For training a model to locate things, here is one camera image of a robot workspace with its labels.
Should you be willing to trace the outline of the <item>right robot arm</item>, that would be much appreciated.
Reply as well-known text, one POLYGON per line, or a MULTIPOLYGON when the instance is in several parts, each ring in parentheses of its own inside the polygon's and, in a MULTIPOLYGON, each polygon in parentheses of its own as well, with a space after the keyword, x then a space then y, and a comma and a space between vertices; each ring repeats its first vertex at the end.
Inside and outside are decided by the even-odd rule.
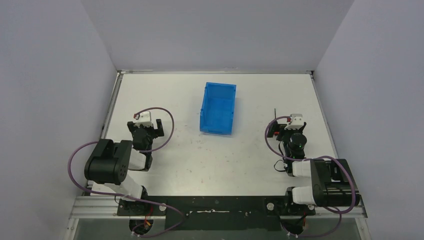
POLYGON ((289 187, 288 197, 282 199, 282 209, 295 214, 302 205, 318 207, 351 207, 360 203, 361 196, 346 159, 307 160, 303 134, 306 123, 291 126, 291 123, 272 123, 267 137, 276 137, 278 150, 283 156, 283 172, 290 177, 308 178, 311 185, 289 187))

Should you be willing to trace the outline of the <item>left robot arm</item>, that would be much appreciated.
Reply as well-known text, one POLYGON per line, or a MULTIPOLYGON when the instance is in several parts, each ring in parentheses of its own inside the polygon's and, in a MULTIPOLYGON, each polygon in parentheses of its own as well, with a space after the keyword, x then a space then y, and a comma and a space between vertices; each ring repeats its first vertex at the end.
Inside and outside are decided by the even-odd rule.
POLYGON ((153 140, 163 137, 162 120, 156 120, 157 128, 151 121, 129 121, 127 127, 132 140, 114 142, 111 139, 100 139, 88 158, 84 176, 89 181, 105 185, 117 194, 122 194, 128 201, 128 208, 137 216, 148 210, 144 186, 129 176, 129 171, 147 172, 150 170, 153 157, 153 140))

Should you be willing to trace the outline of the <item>blue plastic bin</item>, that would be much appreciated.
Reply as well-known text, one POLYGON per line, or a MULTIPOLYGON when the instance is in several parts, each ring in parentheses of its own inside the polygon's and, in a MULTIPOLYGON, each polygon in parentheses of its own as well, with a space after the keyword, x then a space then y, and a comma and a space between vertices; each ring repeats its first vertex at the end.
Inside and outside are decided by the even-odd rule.
POLYGON ((199 117, 199 130, 204 133, 231 135, 236 102, 235 84, 207 82, 199 117))

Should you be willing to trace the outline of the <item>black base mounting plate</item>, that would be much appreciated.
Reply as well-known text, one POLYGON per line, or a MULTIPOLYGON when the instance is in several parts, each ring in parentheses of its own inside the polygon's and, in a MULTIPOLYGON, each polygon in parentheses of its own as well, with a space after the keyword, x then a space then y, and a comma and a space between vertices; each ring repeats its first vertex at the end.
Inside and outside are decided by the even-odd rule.
POLYGON ((148 216, 165 219, 169 228, 181 222, 180 231, 236 231, 264 229, 280 231, 282 226, 303 226, 304 216, 315 210, 295 204, 288 196, 146 196, 144 202, 120 200, 120 217, 148 216))

